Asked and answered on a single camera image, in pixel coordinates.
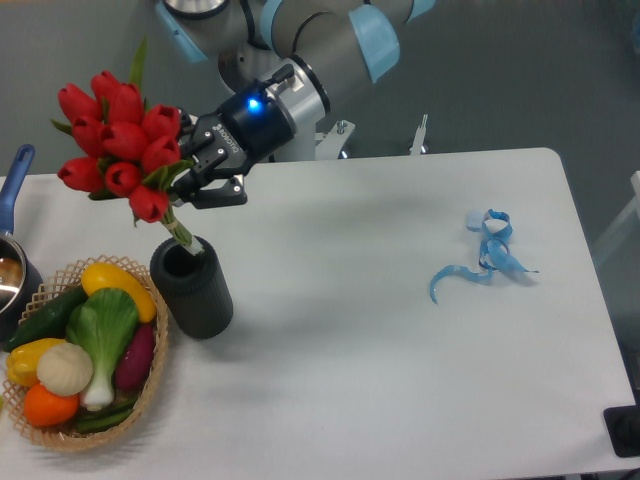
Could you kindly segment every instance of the eggplant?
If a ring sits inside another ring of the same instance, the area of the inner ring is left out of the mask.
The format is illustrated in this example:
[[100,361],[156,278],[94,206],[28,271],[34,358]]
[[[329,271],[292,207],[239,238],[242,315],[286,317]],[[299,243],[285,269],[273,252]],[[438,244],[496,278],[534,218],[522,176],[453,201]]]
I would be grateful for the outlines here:
[[142,324],[138,327],[114,372],[115,387],[131,392],[139,390],[151,370],[156,336],[153,327]]

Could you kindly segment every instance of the flower stem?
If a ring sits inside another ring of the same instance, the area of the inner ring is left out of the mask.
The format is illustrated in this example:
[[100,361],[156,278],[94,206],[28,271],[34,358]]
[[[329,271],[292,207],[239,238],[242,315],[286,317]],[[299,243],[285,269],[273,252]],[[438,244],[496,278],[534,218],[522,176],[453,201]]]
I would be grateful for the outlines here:
[[169,230],[169,233],[187,252],[191,255],[198,255],[204,251],[202,244],[191,234],[187,228],[178,221],[173,213],[173,206],[169,204],[169,208],[160,220],[160,223]]

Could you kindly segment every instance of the yellow bell pepper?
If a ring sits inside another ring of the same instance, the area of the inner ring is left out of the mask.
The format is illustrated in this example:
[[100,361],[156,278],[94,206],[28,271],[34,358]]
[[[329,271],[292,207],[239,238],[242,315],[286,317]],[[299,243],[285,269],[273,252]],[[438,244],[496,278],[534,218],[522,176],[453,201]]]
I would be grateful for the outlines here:
[[133,275],[110,263],[96,262],[82,272],[80,283],[89,296],[101,288],[119,288],[124,290],[138,307],[140,323],[149,323],[156,316],[156,303],[149,291]]
[[43,338],[16,347],[7,357],[7,378],[13,383],[32,387],[38,383],[38,361],[54,345],[64,343],[60,338]]

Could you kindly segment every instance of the woven basket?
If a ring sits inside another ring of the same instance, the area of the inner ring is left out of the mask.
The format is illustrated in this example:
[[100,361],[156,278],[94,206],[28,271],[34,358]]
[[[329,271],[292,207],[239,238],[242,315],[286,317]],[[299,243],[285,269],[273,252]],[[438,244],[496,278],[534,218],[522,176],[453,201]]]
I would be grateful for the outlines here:
[[70,286],[79,285],[80,277],[84,269],[95,262],[111,263],[123,268],[136,277],[151,293],[158,310],[155,320],[156,346],[153,363],[151,365],[151,371],[149,372],[147,381],[142,389],[142,393],[136,401],[131,415],[129,415],[129,417],[119,425],[112,427],[105,432],[86,435],[74,432],[73,428],[67,424],[51,428],[32,427],[22,415],[24,396],[27,393],[28,388],[16,385],[9,380],[5,380],[3,383],[4,391],[2,392],[4,408],[7,410],[9,417],[13,420],[14,427],[23,437],[29,439],[32,444],[40,445],[50,450],[60,452],[79,452],[99,447],[115,440],[127,431],[145,411],[158,388],[162,374],[162,367],[164,365],[168,344],[167,329],[169,323],[169,310],[162,299],[162,296],[151,281],[147,268],[127,257],[118,258],[102,255],[98,258],[79,260],[75,264],[67,265],[65,270],[56,271],[56,274],[53,277],[50,277],[47,283],[40,285],[38,291],[33,294],[31,302],[22,313],[22,319],[20,322],[23,322],[35,310],[53,299],[60,292],[65,291]]

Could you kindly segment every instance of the pot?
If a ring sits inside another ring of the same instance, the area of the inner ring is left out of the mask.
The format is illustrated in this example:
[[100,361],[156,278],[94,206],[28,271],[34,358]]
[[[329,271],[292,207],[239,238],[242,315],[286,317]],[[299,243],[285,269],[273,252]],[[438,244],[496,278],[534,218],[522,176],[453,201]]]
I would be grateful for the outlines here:
[[42,283],[40,273],[13,239],[16,198],[34,155],[31,145],[18,149],[0,190],[0,342],[13,335],[27,303]]

